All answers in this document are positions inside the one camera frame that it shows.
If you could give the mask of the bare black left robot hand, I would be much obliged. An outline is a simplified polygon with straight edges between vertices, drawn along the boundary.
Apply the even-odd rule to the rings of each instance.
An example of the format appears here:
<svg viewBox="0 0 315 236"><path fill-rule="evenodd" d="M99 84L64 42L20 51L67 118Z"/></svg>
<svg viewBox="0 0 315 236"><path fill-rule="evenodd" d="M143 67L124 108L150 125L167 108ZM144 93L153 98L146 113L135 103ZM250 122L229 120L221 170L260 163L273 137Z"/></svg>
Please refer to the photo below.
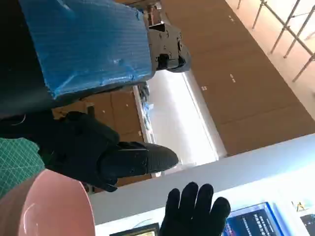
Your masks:
<svg viewBox="0 0 315 236"><path fill-rule="evenodd" d="M177 155L122 142L93 113L55 119L53 108L190 70L181 32L148 25L112 0L3 0L0 3L0 135L39 146L45 167L114 192L118 179L168 170Z"/></svg>

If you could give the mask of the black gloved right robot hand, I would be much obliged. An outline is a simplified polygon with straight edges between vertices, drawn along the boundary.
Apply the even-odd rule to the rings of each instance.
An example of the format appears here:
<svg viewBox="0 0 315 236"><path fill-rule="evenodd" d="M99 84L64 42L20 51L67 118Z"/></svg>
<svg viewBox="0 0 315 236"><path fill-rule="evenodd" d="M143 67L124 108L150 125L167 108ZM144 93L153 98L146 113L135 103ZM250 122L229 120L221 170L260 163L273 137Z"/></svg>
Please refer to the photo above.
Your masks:
<svg viewBox="0 0 315 236"><path fill-rule="evenodd" d="M213 200L211 184L201 187L190 182L180 191L172 189L167 197L161 236L220 236L231 212L224 197Z"/></svg>

